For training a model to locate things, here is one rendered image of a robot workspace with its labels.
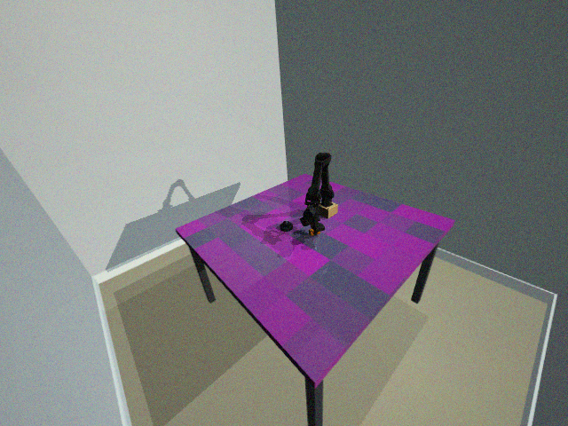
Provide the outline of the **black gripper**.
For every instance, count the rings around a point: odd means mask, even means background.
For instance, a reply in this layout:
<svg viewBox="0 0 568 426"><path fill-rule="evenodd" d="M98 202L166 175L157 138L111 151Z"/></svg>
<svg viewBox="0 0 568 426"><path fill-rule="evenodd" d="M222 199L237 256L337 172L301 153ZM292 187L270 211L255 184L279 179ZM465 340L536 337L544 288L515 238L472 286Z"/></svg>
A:
<svg viewBox="0 0 568 426"><path fill-rule="evenodd" d="M318 232L325 231L325 226L322 223L318 222L318 221L320 221L319 215L320 215L319 212L316 213L314 215L314 217L312 218L313 224L311 225L311 223L310 223L311 229L314 231L315 235L317 235Z"/></svg>

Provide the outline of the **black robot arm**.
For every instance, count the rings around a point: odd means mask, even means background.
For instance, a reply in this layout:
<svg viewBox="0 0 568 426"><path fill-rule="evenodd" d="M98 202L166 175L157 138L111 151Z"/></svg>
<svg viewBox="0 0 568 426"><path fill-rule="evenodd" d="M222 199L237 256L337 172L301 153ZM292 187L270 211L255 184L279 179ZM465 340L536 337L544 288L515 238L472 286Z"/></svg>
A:
<svg viewBox="0 0 568 426"><path fill-rule="evenodd" d="M300 218L303 226L308 226L310 223L311 225L313 224L312 218L319 212L319 204L324 207L333 205L334 191L329 184L328 177L328 165L330 162L331 155L329 153L319 153L315 156L312 185L308 189L304 203L304 205L307 205L307 209L303 213L304 216ZM322 181L321 188L320 180Z"/></svg>

